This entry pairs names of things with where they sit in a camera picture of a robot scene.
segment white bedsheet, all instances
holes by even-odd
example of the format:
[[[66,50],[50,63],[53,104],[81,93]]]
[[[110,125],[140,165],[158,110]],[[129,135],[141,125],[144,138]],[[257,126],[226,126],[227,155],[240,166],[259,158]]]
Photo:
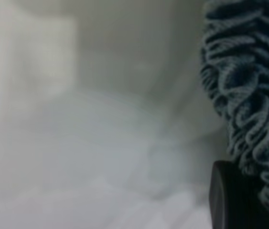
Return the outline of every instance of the white bedsheet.
[[[226,139],[198,79],[201,7],[0,0],[0,229],[211,228]],[[146,103],[163,75],[174,93]]]

